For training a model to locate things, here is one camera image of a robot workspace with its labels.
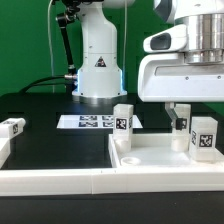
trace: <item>green background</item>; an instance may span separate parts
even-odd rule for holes
[[[47,8],[50,0],[14,0],[1,2],[0,7],[0,95],[18,92],[31,82],[51,75],[47,34]],[[64,11],[62,3],[51,10],[51,31],[55,75],[67,72],[66,57],[60,30],[55,21]],[[123,66],[124,9],[104,9],[108,20],[118,30],[118,65]],[[143,41],[168,25],[153,12],[153,0],[136,0],[128,8],[125,85],[129,93],[137,92],[138,68],[146,55]],[[79,21],[68,26],[75,66],[82,65],[82,33]],[[51,87],[36,87],[31,91],[53,91]],[[222,103],[209,104],[224,114]]]

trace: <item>black tabletop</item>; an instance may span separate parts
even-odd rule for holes
[[[171,132],[162,103],[143,103],[129,94],[143,129],[134,133]],[[11,141],[3,170],[109,168],[108,134],[112,129],[57,129],[61,115],[111,115],[115,105],[89,105],[65,94],[6,94],[0,97],[0,121],[26,120]],[[219,121],[217,148],[224,152],[223,117],[204,104],[192,104],[193,116]],[[158,192],[105,195],[1,197],[0,223],[172,223],[223,224],[224,192]]]

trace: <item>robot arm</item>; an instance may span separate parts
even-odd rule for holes
[[[77,78],[74,100],[107,101],[123,97],[122,71],[117,66],[117,30],[103,14],[103,7],[121,8],[135,0],[62,0],[64,13],[57,16],[68,61],[69,76]],[[83,65],[76,71],[66,26],[79,18],[83,33]]]
[[[154,0],[154,11],[167,23],[174,23],[176,0]]]

